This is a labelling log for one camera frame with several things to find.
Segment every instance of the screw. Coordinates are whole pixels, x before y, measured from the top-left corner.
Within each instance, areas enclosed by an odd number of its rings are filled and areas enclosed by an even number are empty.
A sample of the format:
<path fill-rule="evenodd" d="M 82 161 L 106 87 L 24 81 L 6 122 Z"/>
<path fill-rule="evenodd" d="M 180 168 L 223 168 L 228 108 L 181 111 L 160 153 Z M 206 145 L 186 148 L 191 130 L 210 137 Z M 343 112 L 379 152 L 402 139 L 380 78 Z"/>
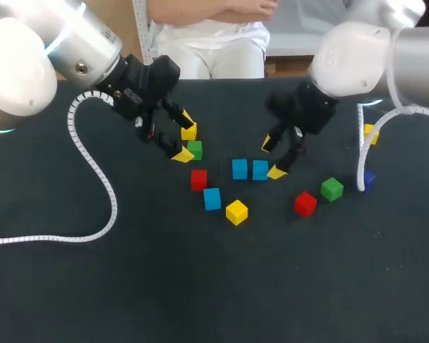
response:
<path fill-rule="evenodd" d="M 80 75 L 85 75 L 87 74 L 88 68 L 86 64 L 83 63 L 78 63 L 74 69 L 77 71 L 78 74 Z"/>

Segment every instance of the person's arm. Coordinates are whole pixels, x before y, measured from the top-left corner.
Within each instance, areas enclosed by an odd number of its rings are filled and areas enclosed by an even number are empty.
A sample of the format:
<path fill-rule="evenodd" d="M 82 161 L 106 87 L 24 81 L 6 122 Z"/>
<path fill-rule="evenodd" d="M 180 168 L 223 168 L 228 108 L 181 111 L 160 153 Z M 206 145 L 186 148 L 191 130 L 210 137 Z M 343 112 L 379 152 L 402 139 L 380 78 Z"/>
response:
<path fill-rule="evenodd" d="M 226 11 L 267 16 L 277 7 L 278 0 L 148 0 L 151 18 L 170 25 L 195 24 Z"/>
<path fill-rule="evenodd" d="M 270 12 L 269 14 L 243 14 L 228 10 L 213 16 L 211 19 L 223 21 L 224 23 L 244 24 L 253 23 L 255 21 L 269 21 L 272 20 L 272 17 L 273 12 Z"/>
<path fill-rule="evenodd" d="M 148 0 L 156 24 L 195 24 L 230 9 L 229 0 Z"/>

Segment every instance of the red block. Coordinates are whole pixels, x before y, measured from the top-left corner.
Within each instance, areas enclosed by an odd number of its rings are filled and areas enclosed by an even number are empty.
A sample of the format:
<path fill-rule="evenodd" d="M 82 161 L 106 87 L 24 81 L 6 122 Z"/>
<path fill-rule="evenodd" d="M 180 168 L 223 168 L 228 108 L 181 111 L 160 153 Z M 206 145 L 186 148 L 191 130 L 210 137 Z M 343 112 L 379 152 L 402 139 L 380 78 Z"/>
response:
<path fill-rule="evenodd" d="M 201 192 L 208 188 L 208 171 L 193 170 L 191 173 L 191 189 Z"/>
<path fill-rule="evenodd" d="M 309 217 L 316 210 L 317 200 L 307 192 L 303 192 L 295 200 L 294 210 L 302 217 Z"/>

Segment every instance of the person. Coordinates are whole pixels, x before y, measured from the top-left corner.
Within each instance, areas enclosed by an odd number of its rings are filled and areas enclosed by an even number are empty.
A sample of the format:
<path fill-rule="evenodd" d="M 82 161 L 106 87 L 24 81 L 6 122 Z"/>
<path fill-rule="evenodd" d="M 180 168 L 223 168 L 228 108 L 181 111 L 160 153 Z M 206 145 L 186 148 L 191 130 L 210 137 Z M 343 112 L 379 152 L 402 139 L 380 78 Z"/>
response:
<path fill-rule="evenodd" d="M 163 25 L 158 54 L 181 69 L 181 79 L 260 79 L 270 33 L 263 25 L 279 0 L 148 0 Z"/>

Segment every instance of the colored block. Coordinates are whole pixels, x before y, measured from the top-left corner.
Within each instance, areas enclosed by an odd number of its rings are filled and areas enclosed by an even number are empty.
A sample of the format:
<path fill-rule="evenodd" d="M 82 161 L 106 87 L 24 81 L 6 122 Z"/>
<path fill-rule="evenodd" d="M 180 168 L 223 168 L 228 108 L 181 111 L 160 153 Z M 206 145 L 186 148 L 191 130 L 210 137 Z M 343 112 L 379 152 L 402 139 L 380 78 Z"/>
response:
<path fill-rule="evenodd" d="M 248 218 L 248 208 L 240 200 L 235 200 L 226 207 L 226 217 L 237 226 Z"/>
<path fill-rule="evenodd" d="M 197 123 L 194 123 L 190 128 L 181 128 L 181 140 L 183 141 L 195 141 L 197 137 Z"/>
<path fill-rule="evenodd" d="M 376 178 L 376 175 L 371 171 L 364 171 L 364 185 L 366 191 L 372 189 L 373 183 L 375 182 Z"/>
<path fill-rule="evenodd" d="M 219 188 L 205 189 L 203 191 L 205 199 L 205 209 L 207 211 L 216 211 L 221 209 L 221 194 Z"/>
<path fill-rule="evenodd" d="M 321 194 L 329 200 L 334 202 L 343 195 L 344 186 L 335 178 L 328 179 L 321 186 Z"/>
<path fill-rule="evenodd" d="M 268 161 L 253 161 L 252 162 L 252 179 L 254 181 L 267 181 L 269 172 Z"/>
<path fill-rule="evenodd" d="M 246 159 L 232 160 L 232 178 L 234 180 L 248 180 L 248 161 Z"/>
<path fill-rule="evenodd" d="M 188 118 L 190 121 L 192 121 L 193 123 L 195 123 L 195 121 L 192 120 L 192 118 L 190 117 L 190 115 L 187 113 L 186 109 L 184 109 L 183 111 L 183 116 L 185 116 L 186 118 Z"/>
<path fill-rule="evenodd" d="M 268 150 L 265 150 L 265 145 L 267 145 L 267 143 L 269 142 L 269 140 L 270 140 L 270 135 L 268 134 L 267 135 L 267 137 L 265 138 L 265 140 L 264 140 L 264 144 L 262 145 L 262 151 L 265 151 L 265 152 L 270 152 L 270 151 L 268 151 Z"/>
<path fill-rule="evenodd" d="M 286 176 L 287 172 L 283 170 L 279 170 L 277 166 L 273 166 L 267 176 L 273 180 L 278 180 L 279 178 Z"/>
<path fill-rule="evenodd" d="M 208 171 L 193 170 L 191 173 L 191 189 L 201 192 L 208 187 Z"/>
<path fill-rule="evenodd" d="M 373 125 L 371 124 L 366 124 L 364 126 L 364 138 L 367 139 L 368 135 L 370 134 L 370 132 L 372 132 L 373 130 Z M 376 145 L 378 142 L 378 137 L 380 136 L 380 132 L 377 132 L 375 134 L 375 138 L 372 141 L 372 145 Z"/>
<path fill-rule="evenodd" d="M 192 161 L 194 159 L 194 155 L 187 150 L 185 147 L 182 147 L 182 150 L 179 154 L 176 154 L 172 157 L 172 160 L 187 163 L 189 161 Z"/>
<path fill-rule="evenodd" d="M 201 161 L 203 155 L 203 148 L 201 141 L 187 142 L 187 149 L 194 155 L 193 161 Z"/>
<path fill-rule="evenodd" d="M 295 200 L 294 210 L 304 218 L 311 216 L 316 210 L 317 200 L 311 194 L 303 192 Z"/>

